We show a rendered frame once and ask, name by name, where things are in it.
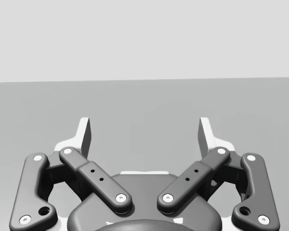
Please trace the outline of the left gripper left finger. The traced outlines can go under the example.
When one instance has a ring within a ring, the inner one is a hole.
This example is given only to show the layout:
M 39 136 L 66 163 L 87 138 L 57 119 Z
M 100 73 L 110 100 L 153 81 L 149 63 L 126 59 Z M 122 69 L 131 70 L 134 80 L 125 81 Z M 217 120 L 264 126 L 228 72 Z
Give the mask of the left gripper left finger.
M 95 162 L 87 159 L 91 126 L 80 119 L 76 135 L 56 144 L 53 153 L 29 155 L 23 165 L 9 229 L 47 231 L 58 222 L 56 208 L 48 202 L 53 186 L 65 182 L 81 200 L 94 193 L 117 215 L 132 209 L 131 195 Z

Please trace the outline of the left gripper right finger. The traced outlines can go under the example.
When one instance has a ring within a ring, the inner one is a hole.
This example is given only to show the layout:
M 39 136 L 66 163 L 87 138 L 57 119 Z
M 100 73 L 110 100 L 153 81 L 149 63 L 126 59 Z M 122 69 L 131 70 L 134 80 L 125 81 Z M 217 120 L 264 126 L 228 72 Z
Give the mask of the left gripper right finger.
M 232 224 L 243 231 L 278 231 L 280 221 L 262 156 L 239 156 L 232 143 L 213 135 L 206 117 L 199 120 L 198 144 L 202 159 L 158 195 L 158 210 L 173 214 L 193 194 L 208 200 L 224 182 L 229 182 L 236 186 L 241 198 L 233 209 Z

